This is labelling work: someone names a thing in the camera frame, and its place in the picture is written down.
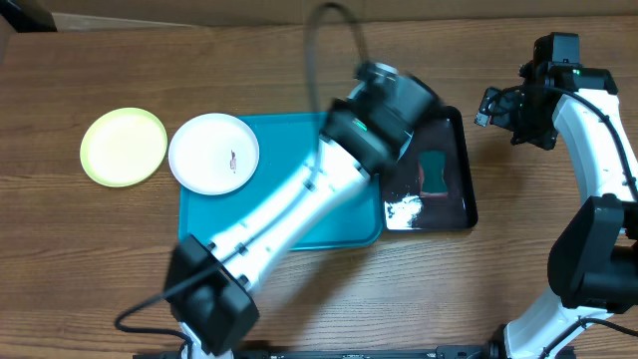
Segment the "teal plastic tray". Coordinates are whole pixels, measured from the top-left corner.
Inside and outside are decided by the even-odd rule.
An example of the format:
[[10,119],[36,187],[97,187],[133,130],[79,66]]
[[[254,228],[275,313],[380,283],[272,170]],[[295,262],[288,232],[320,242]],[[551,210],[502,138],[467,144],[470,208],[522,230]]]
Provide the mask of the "teal plastic tray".
[[[253,177],[228,194],[204,195],[180,189],[178,237],[208,239],[248,215],[275,191],[313,152],[318,136],[309,113],[242,116],[256,135],[260,158]],[[378,179],[333,209],[292,249],[321,250],[367,246],[384,228]]]

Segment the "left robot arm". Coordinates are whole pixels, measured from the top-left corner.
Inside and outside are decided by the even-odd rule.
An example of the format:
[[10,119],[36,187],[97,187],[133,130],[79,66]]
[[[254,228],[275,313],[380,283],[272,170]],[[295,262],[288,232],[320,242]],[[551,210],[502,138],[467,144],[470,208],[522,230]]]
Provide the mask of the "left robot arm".
[[189,235],[173,250],[163,295],[181,327],[180,357],[218,357],[238,344],[259,318],[252,294],[275,264],[333,208],[391,169],[441,105],[421,80],[384,64],[364,63],[356,78],[289,179],[208,242]]

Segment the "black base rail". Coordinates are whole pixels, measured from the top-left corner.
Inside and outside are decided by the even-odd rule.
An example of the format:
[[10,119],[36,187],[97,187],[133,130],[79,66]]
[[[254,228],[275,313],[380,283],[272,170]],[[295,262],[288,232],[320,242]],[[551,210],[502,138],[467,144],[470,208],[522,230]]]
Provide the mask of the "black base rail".
[[486,353],[482,345],[443,345],[417,350],[290,351],[267,347],[264,343],[232,351],[237,359],[479,359]]

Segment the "white plate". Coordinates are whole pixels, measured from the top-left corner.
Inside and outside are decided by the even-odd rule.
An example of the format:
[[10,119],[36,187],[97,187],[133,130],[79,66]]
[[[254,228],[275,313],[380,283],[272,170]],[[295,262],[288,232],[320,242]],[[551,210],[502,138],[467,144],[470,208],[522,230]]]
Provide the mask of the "white plate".
[[168,164],[185,188],[221,195],[245,185],[260,157],[253,131],[239,118],[222,113],[197,116],[184,123],[168,147]]

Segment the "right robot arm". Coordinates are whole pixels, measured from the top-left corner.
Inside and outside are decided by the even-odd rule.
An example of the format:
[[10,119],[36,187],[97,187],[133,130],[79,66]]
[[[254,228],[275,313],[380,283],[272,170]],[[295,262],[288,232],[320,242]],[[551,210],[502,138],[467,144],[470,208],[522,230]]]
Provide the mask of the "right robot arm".
[[494,332],[485,358],[571,358],[569,343],[593,325],[635,336],[610,322],[637,303],[637,159],[619,116],[609,71],[582,66],[520,70],[522,84],[489,87],[475,122],[512,133],[512,143],[561,136],[581,207],[551,247],[548,286],[518,318]]

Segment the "green and red sponge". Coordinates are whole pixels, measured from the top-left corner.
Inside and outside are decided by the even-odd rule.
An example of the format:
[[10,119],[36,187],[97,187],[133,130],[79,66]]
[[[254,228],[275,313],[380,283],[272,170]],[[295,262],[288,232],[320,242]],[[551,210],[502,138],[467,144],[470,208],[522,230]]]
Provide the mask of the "green and red sponge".
[[448,187],[445,181],[446,154],[427,151],[418,154],[420,196],[445,197]]

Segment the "black rectangular tray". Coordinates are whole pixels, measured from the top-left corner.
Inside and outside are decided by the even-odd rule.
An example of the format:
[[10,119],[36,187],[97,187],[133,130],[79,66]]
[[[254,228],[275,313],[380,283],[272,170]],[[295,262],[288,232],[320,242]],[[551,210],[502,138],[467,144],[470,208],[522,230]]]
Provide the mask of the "black rectangular tray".
[[[445,197],[420,196],[418,154],[446,154]],[[478,222],[478,209],[465,139],[463,117],[442,108],[417,128],[394,169],[381,179],[385,227],[389,231],[465,230]]]

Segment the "yellow-green plate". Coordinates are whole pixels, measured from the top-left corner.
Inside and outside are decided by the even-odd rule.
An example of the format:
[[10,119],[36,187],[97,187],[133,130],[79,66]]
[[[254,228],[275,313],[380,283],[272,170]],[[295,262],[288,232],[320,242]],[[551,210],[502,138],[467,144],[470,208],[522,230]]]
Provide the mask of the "yellow-green plate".
[[108,187],[126,187],[150,177],[163,162],[167,133],[160,119],[140,108],[120,108],[96,119],[80,145],[85,174]]

